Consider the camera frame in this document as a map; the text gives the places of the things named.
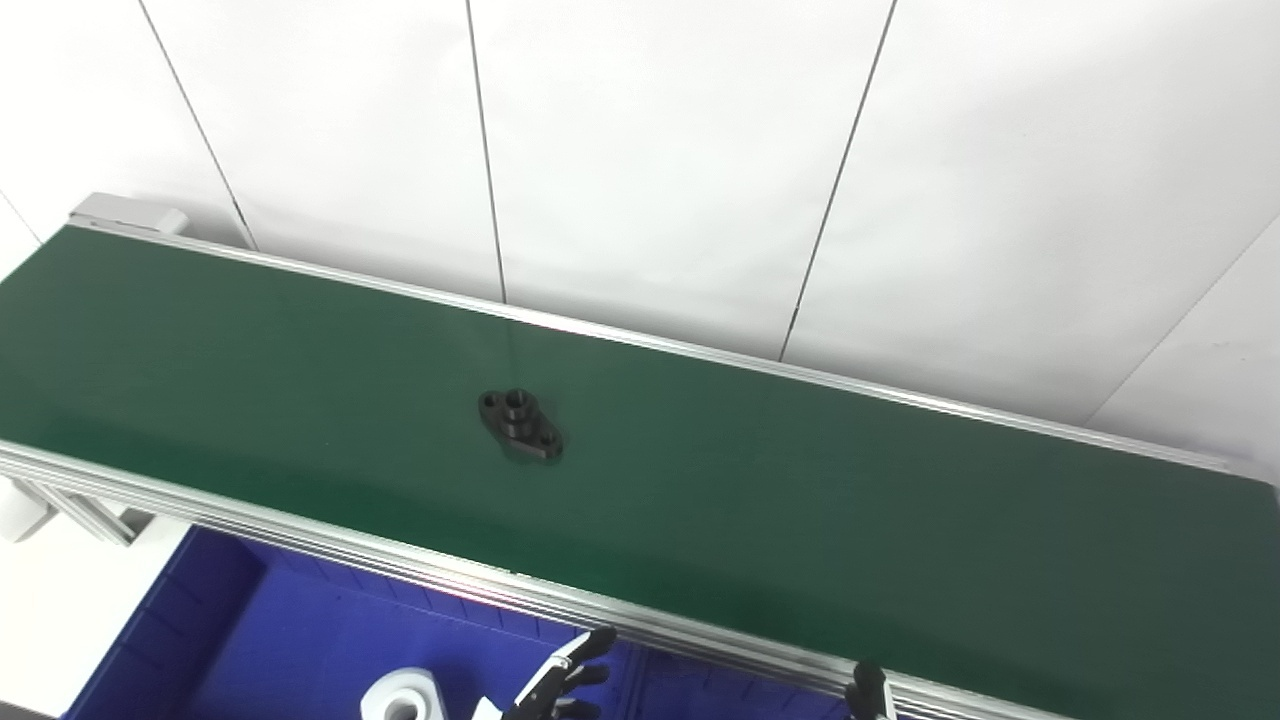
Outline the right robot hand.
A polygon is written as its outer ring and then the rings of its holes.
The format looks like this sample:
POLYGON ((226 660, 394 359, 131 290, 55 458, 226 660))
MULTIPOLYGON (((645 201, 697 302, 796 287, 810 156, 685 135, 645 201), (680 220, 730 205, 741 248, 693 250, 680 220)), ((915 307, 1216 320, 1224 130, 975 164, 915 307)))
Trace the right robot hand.
POLYGON ((844 698, 850 719, 897 719, 884 671, 874 662, 860 661, 855 665, 852 679, 845 687, 844 698))

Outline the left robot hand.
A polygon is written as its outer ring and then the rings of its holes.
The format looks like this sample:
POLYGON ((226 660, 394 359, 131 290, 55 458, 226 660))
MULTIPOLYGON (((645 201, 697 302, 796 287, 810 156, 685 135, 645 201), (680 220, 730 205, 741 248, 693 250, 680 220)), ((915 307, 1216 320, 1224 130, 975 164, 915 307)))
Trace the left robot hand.
POLYGON ((600 707, 573 697, 582 687, 602 685, 611 667, 602 660, 613 650, 618 633, 598 626, 556 650, 532 674, 499 719, 598 719, 600 707))

